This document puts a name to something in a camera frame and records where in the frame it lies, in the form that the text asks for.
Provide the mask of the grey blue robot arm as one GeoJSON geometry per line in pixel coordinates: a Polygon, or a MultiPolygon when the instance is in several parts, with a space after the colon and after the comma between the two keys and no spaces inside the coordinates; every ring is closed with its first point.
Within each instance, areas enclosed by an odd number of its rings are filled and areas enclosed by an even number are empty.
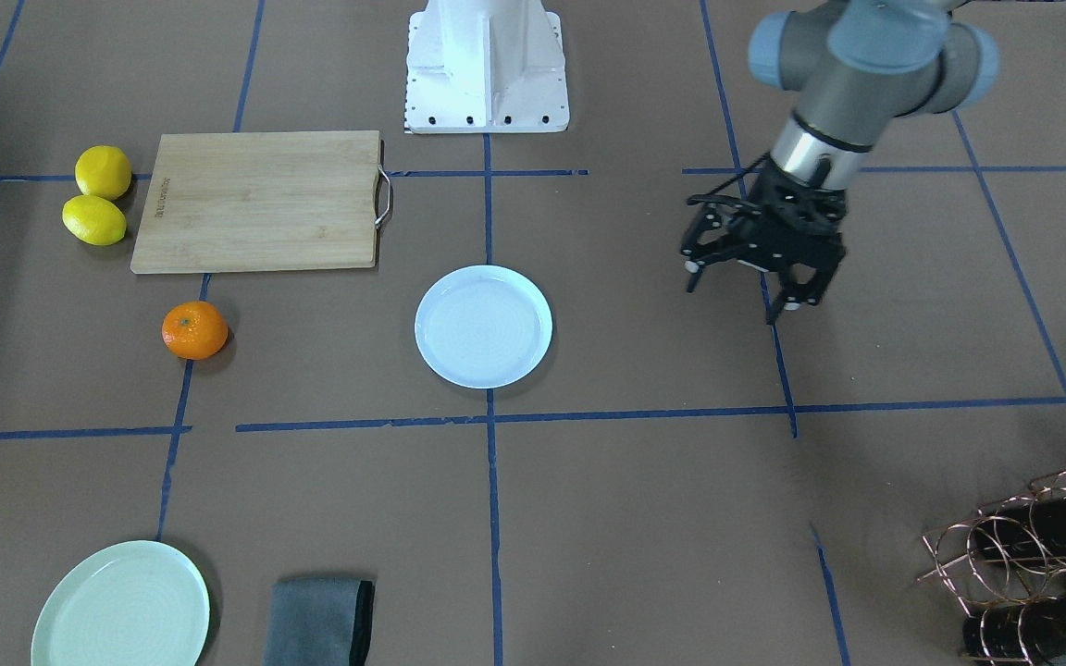
{"type": "Polygon", "coordinates": [[[707,266],[736,262],[778,277],[765,321],[824,299],[847,248],[847,186],[889,123],[972,105],[994,88],[1001,52],[953,18],[956,1],[825,1],[759,21],[754,79],[797,94],[744,197],[720,184],[690,195],[678,251],[687,291],[707,266]]]}

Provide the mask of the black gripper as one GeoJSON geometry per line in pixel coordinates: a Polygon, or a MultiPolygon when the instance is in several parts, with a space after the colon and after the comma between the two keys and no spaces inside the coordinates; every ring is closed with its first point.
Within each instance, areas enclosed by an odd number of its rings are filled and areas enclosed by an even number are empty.
{"type": "Polygon", "coordinates": [[[697,208],[678,251],[685,258],[687,292],[694,292],[708,265],[737,262],[775,274],[778,291],[765,322],[774,326],[789,306],[817,306],[824,300],[847,248],[840,232],[847,214],[846,193],[828,190],[828,156],[817,157],[812,182],[803,181],[758,157],[759,170],[748,197],[724,194],[737,177],[710,192],[689,195],[697,208]]]}

